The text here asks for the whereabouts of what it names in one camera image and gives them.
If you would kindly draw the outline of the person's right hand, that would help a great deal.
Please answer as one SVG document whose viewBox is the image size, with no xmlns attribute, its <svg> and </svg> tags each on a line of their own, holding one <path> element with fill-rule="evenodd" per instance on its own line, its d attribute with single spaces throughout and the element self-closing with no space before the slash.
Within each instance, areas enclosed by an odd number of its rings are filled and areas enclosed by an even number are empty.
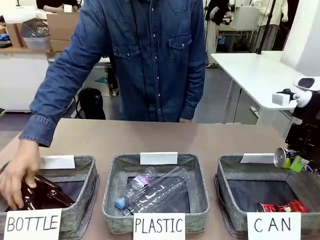
<svg viewBox="0 0 320 240">
<path fill-rule="evenodd" d="M 0 174 L 0 193 L 11 209 L 24 206 L 22 199 L 22 182 L 35 188 L 35 175 L 41 165 L 39 144 L 21 139 L 14 157 Z"/>
</svg>

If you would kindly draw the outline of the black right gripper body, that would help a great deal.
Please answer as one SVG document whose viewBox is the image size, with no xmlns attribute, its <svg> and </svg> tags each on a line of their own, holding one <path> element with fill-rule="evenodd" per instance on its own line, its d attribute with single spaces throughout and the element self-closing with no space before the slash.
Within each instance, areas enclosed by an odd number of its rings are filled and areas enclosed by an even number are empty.
<svg viewBox="0 0 320 240">
<path fill-rule="evenodd" d="M 296 151 L 308 161 L 320 159 L 320 93 L 312 92 L 309 102 L 304 107 L 297 106 L 293 116 L 301 120 L 293 123 L 287 134 L 287 148 Z"/>
</svg>

